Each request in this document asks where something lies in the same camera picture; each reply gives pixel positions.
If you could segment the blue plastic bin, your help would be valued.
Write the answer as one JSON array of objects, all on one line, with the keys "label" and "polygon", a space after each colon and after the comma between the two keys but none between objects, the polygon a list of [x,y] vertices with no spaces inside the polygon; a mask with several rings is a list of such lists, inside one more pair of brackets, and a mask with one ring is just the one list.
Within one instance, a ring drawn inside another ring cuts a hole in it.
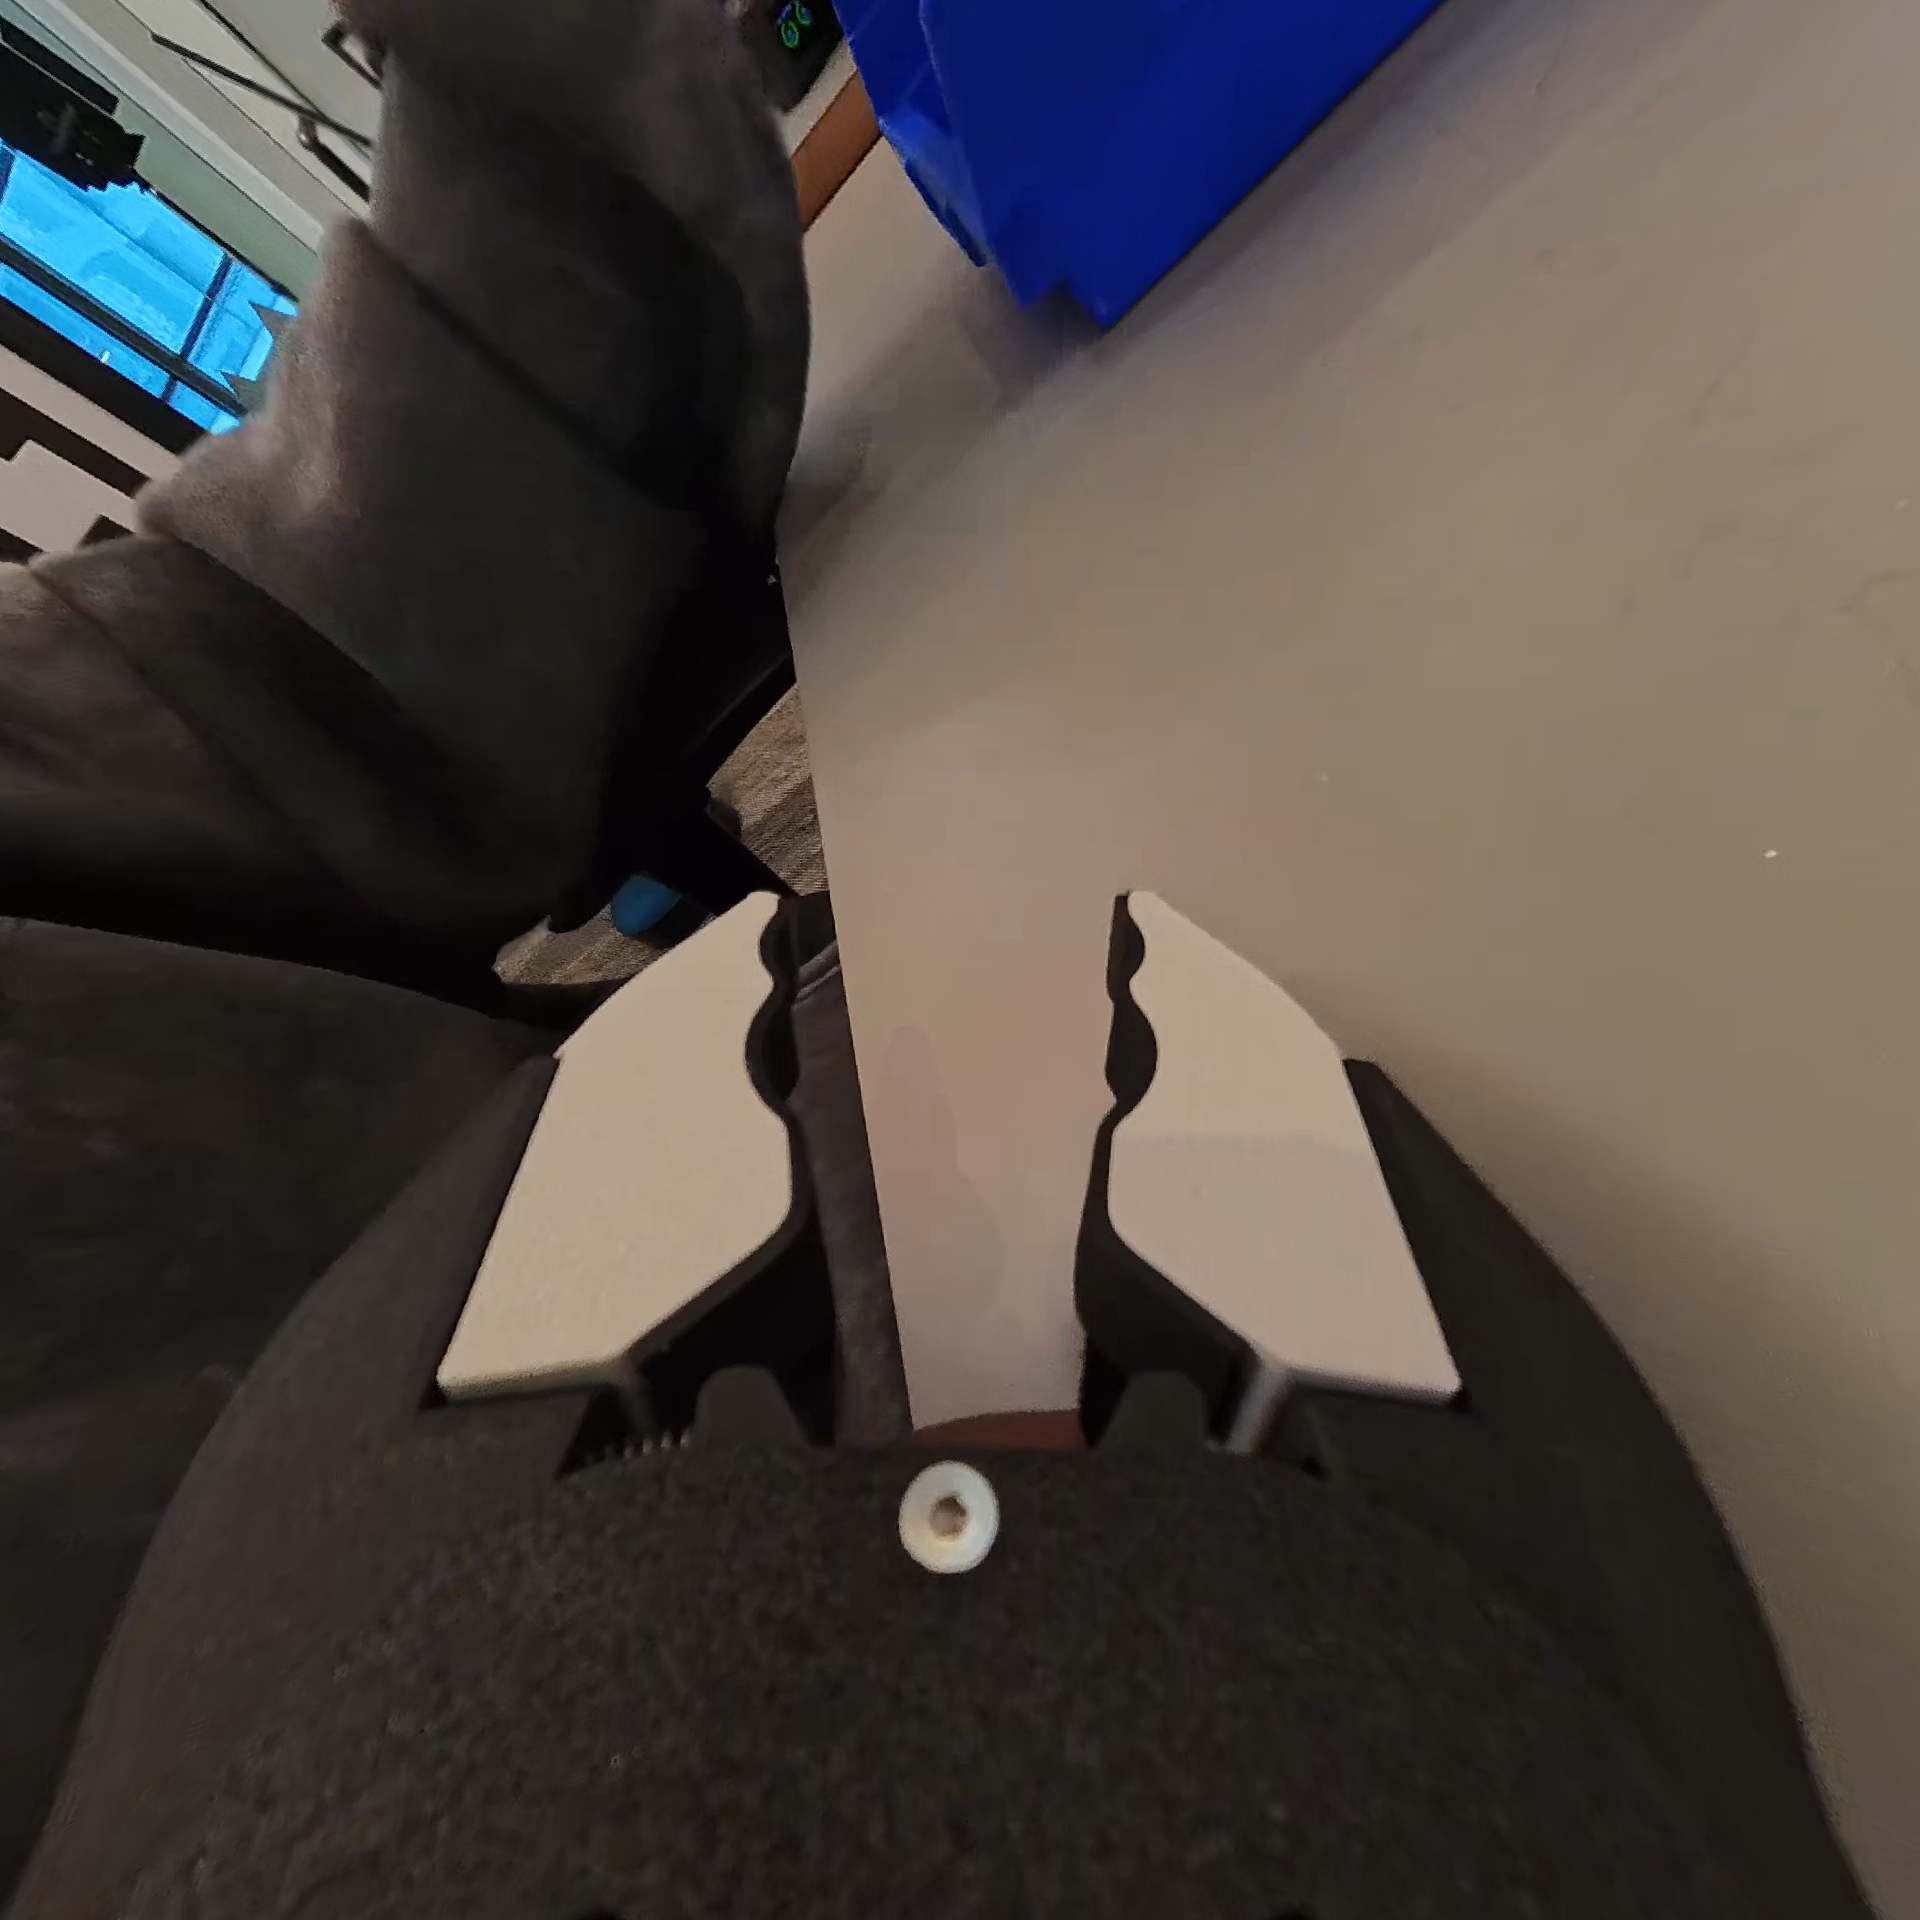
[{"label": "blue plastic bin", "polygon": [[1116,327],[1436,2],[836,5],[932,219],[1022,304]]}]

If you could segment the person's left forearm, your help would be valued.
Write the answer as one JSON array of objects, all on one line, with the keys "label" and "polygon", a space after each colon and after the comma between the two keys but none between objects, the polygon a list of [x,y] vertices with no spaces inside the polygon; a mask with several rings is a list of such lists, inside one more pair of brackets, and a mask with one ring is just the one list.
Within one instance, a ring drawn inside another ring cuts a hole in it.
[{"label": "person's left forearm", "polygon": [[372,198],[128,538],[6,567],[10,918],[414,984],[583,879],[801,438],[801,197],[723,5],[342,5]]}]

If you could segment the black and white marker board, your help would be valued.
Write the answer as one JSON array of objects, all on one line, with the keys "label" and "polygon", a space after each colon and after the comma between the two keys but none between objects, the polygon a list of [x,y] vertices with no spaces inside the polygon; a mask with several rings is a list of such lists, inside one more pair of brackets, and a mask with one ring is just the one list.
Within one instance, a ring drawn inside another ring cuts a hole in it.
[{"label": "black and white marker board", "polygon": [[179,459],[136,422],[3,349],[3,562],[126,535],[139,491]]}]

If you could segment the black device green lights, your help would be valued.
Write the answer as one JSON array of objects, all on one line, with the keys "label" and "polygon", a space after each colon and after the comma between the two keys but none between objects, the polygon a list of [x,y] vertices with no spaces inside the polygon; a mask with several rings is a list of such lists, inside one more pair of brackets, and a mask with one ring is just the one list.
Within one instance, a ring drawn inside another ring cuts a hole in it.
[{"label": "black device green lights", "polygon": [[794,111],[844,40],[835,5],[743,2],[736,15],[769,102]]}]

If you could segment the grey desk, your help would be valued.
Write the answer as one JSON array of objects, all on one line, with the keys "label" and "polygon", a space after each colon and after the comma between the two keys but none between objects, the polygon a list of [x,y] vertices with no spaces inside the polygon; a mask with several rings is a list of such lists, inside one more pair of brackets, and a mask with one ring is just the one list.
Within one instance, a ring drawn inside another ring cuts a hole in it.
[{"label": "grey desk", "polygon": [[918,1419],[1071,1397],[1159,894],[1588,1293],[1915,1916],[1915,5],[1447,5],[1108,334],[887,148],[807,280],[785,582]]}]

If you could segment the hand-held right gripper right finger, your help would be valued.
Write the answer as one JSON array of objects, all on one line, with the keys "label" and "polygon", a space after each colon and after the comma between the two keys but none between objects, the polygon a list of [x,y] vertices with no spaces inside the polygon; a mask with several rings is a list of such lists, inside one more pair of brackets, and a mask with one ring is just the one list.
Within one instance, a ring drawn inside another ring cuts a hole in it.
[{"label": "hand-held right gripper right finger", "polygon": [[1076,1230],[1088,1444],[1154,1399],[1233,1454],[1310,1391],[1450,1405],[1460,1372],[1332,1038],[1151,892],[1114,900],[1106,992]]}]

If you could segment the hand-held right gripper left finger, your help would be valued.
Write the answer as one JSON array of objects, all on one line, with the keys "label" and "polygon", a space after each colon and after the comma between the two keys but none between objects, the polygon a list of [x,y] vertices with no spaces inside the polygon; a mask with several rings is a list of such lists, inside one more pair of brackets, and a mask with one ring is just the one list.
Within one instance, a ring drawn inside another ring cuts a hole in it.
[{"label": "hand-held right gripper left finger", "polygon": [[443,1402],[587,1389],[667,1437],[710,1380],[761,1370],[833,1439],[833,1275],[794,1103],[801,971],[830,935],[826,896],[754,894],[561,1044]]}]

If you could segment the window with blue daylight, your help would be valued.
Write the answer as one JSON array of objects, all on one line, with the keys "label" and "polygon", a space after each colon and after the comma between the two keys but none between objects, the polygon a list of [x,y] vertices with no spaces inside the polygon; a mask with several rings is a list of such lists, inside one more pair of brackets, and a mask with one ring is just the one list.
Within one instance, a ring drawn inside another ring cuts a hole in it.
[{"label": "window with blue daylight", "polygon": [[3,156],[6,348],[167,448],[239,426],[297,301],[144,182]]}]

